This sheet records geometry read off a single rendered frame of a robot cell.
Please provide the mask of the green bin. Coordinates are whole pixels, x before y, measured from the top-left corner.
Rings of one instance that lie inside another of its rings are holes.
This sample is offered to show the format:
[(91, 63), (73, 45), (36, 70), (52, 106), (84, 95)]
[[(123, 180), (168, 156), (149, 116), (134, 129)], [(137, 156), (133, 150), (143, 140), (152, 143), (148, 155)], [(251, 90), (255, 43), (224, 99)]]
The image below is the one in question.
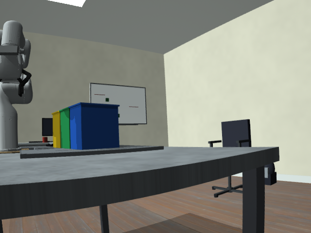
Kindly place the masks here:
[(60, 111), (61, 124), (61, 148), (71, 149), (70, 144), (70, 108), (64, 108)]

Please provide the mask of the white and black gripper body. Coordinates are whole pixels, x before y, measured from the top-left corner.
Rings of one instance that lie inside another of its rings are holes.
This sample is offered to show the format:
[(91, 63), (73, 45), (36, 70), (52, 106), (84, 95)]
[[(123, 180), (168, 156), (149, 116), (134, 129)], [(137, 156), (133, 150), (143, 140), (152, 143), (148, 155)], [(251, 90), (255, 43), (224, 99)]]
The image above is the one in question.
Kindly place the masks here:
[(0, 79), (1, 82), (19, 82), (23, 80), (23, 58), (18, 55), (0, 55)]

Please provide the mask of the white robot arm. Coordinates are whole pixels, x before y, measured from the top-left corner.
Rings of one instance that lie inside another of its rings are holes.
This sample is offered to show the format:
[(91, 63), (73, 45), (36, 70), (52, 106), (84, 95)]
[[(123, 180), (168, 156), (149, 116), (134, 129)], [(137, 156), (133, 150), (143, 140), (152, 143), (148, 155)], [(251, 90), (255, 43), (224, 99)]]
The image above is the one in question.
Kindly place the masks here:
[[(18, 55), (23, 58), (23, 68), (29, 63), (31, 43), (25, 39), (22, 25), (7, 21), (0, 30), (0, 55)], [(19, 151), (17, 137), (17, 111), (12, 104), (28, 104), (33, 99), (31, 79), (24, 85), (22, 97), (18, 95), (19, 82), (0, 82), (0, 152)]]

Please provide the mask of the yellow open-top bin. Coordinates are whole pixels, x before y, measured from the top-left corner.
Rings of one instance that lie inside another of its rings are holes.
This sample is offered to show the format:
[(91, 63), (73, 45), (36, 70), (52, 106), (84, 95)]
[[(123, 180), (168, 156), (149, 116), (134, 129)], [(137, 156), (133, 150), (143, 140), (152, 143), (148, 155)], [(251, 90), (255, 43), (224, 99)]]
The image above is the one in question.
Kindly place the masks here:
[(53, 147), (61, 148), (60, 111), (52, 113), (52, 119), (53, 119)]

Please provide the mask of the blue bin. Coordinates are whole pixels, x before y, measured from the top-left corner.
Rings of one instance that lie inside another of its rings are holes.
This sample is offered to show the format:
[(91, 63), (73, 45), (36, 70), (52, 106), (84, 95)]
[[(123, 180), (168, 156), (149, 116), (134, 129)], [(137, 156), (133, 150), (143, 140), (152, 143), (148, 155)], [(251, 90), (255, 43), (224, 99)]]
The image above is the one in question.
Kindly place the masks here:
[(69, 108), (71, 149), (120, 147), (118, 105), (80, 102)]

